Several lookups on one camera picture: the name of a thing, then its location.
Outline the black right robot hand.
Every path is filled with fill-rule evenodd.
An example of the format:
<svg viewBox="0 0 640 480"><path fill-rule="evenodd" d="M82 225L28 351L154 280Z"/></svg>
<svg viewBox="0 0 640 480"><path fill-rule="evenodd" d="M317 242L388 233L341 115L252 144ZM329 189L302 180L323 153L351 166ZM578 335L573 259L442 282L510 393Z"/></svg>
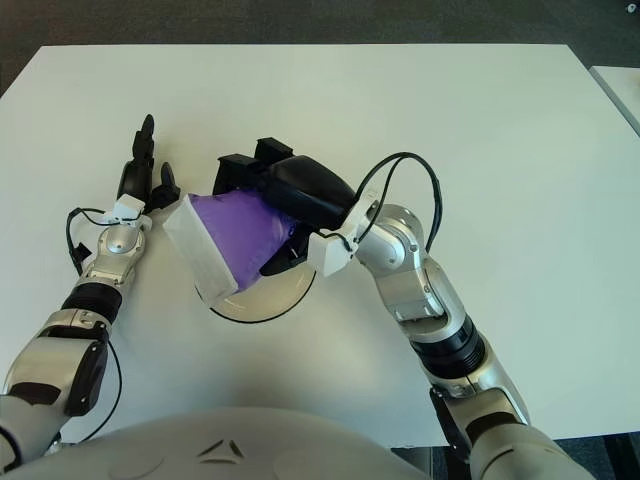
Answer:
<svg viewBox="0 0 640 480"><path fill-rule="evenodd" d="M252 190L270 207L294 220L289 239L263 264L260 273L273 276L307 259L309 236L338 229L356 202L354 190L338 175L273 137L257 141L252 157L219 158L214 195Z"/></svg>

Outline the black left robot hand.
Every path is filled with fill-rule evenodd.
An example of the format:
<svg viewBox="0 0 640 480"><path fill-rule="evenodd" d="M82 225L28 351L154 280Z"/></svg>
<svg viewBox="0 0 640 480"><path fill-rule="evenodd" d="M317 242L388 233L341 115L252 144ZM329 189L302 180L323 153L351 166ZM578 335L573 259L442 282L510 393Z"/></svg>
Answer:
<svg viewBox="0 0 640 480"><path fill-rule="evenodd" d="M152 186L155 165L154 128L154 118L151 114L147 114L141 128L135 133L132 159L125 163L116 195L120 198L123 194L127 194L142 201L145 214L172 205L181 195L181 189L175 181L173 170L168 162L161 165L160 184L156 187Z"/></svg>

